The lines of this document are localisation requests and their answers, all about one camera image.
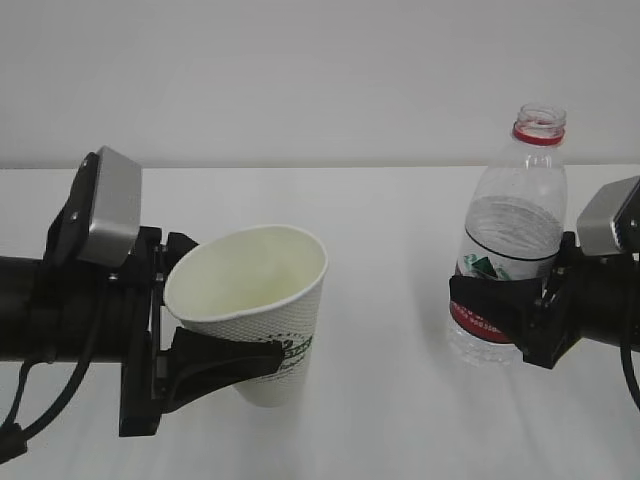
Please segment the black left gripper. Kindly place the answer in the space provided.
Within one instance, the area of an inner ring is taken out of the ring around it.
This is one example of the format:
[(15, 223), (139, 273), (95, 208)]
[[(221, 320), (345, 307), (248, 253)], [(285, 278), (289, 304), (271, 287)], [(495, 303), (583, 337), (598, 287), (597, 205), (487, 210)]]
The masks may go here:
[[(122, 437), (152, 436), (161, 416), (228, 386), (275, 373), (280, 342), (247, 342), (176, 329), (166, 359), (166, 387), (158, 374), (162, 232), (143, 227), (125, 262), (105, 267), (82, 261), (98, 171), (97, 152), (81, 162), (69, 196), (52, 222), (42, 263), (42, 318), (58, 361), (76, 366), (42, 415), (48, 427), (70, 403), (90, 364), (120, 366)], [(199, 245), (184, 233), (167, 237), (167, 272)]]

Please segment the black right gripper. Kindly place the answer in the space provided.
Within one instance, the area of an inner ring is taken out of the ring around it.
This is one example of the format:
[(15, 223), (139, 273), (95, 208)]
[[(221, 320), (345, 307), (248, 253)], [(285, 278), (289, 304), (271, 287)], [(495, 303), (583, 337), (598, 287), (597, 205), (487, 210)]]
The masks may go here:
[[(527, 350), (525, 331), (540, 342), (523, 359), (552, 368), (581, 339), (639, 351), (639, 252), (587, 256), (577, 234), (563, 233), (559, 255), (544, 296), (539, 278), (495, 281), (454, 275), (450, 299), (479, 314), (519, 350)], [(541, 300), (540, 317), (530, 322)]]

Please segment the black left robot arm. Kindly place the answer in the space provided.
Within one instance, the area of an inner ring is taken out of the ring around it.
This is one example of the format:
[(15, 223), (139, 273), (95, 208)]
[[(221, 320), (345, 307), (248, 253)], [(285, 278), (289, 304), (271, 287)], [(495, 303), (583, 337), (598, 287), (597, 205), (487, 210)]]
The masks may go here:
[(142, 170), (109, 147), (81, 162), (51, 223), (39, 259), (1, 260), (1, 358), (20, 363), (18, 380), (41, 363), (74, 364), (67, 384), (30, 425), (13, 402), (1, 425), (1, 457), (69, 404), (94, 362), (120, 366), (119, 433), (152, 436), (161, 417), (224, 387), (274, 373), (279, 341), (232, 341), (177, 328), (161, 345), (165, 280), (195, 247), (181, 233), (140, 223)]

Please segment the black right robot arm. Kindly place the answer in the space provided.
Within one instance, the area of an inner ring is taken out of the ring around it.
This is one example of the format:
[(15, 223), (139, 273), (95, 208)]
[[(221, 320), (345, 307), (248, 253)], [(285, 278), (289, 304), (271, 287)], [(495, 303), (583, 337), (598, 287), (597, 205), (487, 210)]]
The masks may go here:
[(541, 279), (495, 281), (454, 275), (451, 300), (487, 320), (524, 362), (551, 369), (579, 340), (639, 348), (639, 179), (602, 186), (563, 234)]

